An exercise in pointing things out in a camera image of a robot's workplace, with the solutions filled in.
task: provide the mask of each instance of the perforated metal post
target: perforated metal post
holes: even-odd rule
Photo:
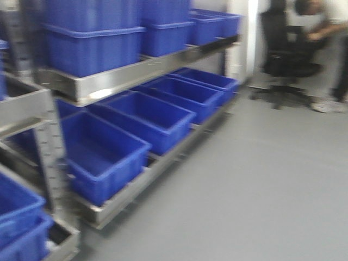
[[[34,128],[41,168],[45,177],[47,196],[53,215],[76,225],[71,200],[70,181],[65,164],[65,147],[53,99],[45,101],[44,124]]]
[[[34,75],[33,57],[26,35],[26,25],[20,0],[1,0],[1,24],[10,46],[10,63],[23,80],[32,81]]]

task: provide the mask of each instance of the chair base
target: chair base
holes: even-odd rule
[[[272,85],[269,87],[269,89],[257,90],[250,95],[250,99],[257,100],[262,94],[275,95],[273,108],[277,110],[280,110],[284,105],[287,94],[295,96],[303,105],[309,106],[312,102],[311,97],[306,95],[306,91],[304,89],[287,85]]]

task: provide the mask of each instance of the black office chair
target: black office chair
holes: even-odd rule
[[[270,9],[261,14],[267,45],[263,72],[273,77],[281,77],[281,84],[257,90],[250,96],[250,99],[256,100],[262,94],[274,95],[275,109],[281,108],[287,95],[294,96],[300,103],[311,102],[304,89],[289,85],[297,83],[297,78],[310,77],[321,71],[321,66],[311,63],[311,60],[315,52],[323,48],[327,41],[306,41],[302,27],[287,26],[285,9],[286,0],[271,0]]]

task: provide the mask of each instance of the chair backrest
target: chair backrest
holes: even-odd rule
[[[269,10],[261,14],[262,29],[268,50],[280,51],[288,45],[285,0],[271,0]]]

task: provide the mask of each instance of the stainless steel shelf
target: stainless steel shelf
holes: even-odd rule
[[[233,105],[234,101],[221,107],[210,119],[202,125],[195,125],[191,134],[177,145],[172,151],[160,157],[152,157],[154,162],[140,174],[135,180],[129,183],[123,190],[108,200],[102,207],[97,207],[76,196],[77,207],[84,221],[91,226],[102,229],[123,209],[132,203],[152,182],[165,172],[174,162],[185,157],[189,148],[195,144],[203,133],[210,133],[211,127],[219,123],[219,119],[226,114],[226,110]]]
[[[236,45],[237,40],[238,36],[220,39],[84,78],[56,70],[39,70],[38,79],[43,87],[57,91],[82,107]]]
[[[43,193],[1,164],[0,172],[39,194]],[[53,227],[49,230],[49,240],[54,243],[54,247],[43,261],[70,261],[78,253],[79,231],[59,219],[55,220]]]
[[[56,219],[74,221],[69,206],[70,181],[61,168],[65,147],[52,91],[10,74],[6,78],[8,87],[20,90],[20,94],[0,102],[0,141],[33,130],[50,209]]]

